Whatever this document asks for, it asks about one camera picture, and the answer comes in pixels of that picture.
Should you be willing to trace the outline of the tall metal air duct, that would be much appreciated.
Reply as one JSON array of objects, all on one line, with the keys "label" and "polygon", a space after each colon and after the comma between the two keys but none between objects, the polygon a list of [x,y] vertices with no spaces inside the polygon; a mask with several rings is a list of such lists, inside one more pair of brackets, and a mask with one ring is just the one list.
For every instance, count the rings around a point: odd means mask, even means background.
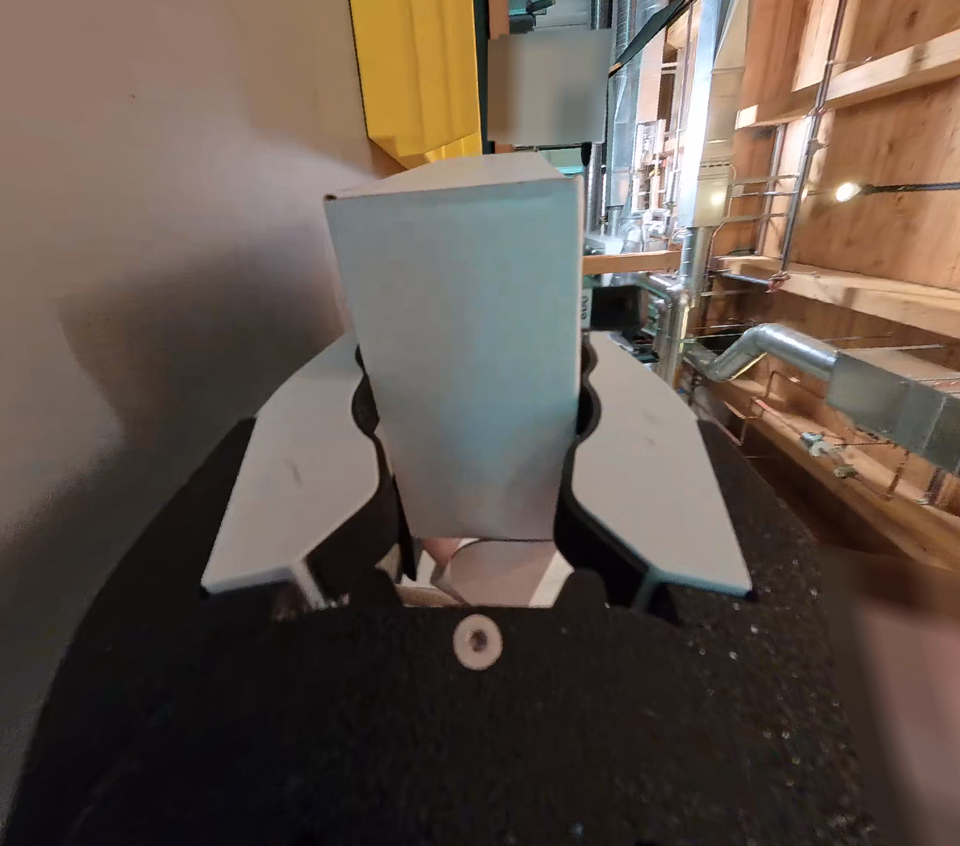
[{"label": "tall metal air duct", "polygon": [[753,0],[700,0],[697,48],[678,181],[678,340],[703,290],[714,230],[734,180],[734,139]]}]

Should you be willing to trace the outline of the wooden ceiling beam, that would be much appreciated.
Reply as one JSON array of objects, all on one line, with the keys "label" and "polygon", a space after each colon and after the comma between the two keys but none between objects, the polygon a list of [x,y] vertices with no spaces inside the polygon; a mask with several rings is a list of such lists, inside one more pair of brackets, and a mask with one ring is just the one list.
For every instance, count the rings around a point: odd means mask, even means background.
[{"label": "wooden ceiling beam", "polygon": [[[831,76],[824,109],[833,110],[886,99],[959,75],[959,31],[957,29],[864,62]],[[736,129],[774,127],[806,118],[812,112],[819,86],[778,95],[762,103],[741,108]]]}]

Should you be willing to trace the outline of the angled metal air duct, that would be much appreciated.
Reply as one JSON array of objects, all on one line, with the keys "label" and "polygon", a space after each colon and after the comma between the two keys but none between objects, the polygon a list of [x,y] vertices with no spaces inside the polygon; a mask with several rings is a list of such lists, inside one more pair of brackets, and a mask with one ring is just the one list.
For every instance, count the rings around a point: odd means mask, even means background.
[{"label": "angled metal air duct", "polygon": [[857,429],[944,473],[959,474],[959,374],[916,348],[841,350],[781,324],[748,328],[721,353],[692,343],[684,359],[703,378],[728,382],[764,356],[826,383],[826,403]]}]

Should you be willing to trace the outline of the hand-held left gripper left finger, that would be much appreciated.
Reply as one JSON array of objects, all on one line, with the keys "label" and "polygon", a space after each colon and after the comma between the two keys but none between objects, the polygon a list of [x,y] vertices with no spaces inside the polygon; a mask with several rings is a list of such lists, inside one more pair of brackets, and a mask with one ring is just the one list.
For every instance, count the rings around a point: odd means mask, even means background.
[{"label": "hand-held left gripper left finger", "polygon": [[222,594],[293,583],[313,608],[336,597],[309,555],[375,495],[375,442],[354,419],[364,372],[342,335],[284,381],[256,413],[220,529],[200,579]]}]

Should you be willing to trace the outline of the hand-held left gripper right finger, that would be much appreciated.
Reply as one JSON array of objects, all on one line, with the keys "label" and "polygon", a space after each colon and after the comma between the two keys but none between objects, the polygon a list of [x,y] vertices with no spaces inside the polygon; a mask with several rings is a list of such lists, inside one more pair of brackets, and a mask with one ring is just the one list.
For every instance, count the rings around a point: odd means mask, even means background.
[{"label": "hand-held left gripper right finger", "polygon": [[599,415],[573,452],[571,492],[643,571],[634,602],[663,585],[743,597],[753,587],[698,421],[677,393],[605,333],[586,336]]}]

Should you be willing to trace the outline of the white cardboard box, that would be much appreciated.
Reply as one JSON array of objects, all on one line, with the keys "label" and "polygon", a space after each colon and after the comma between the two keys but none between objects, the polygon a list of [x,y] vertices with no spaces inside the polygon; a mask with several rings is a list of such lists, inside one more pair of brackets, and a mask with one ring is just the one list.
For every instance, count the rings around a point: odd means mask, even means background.
[{"label": "white cardboard box", "polygon": [[327,196],[411,533],[546,541],[580,392],[581,186],[538,153]]}]

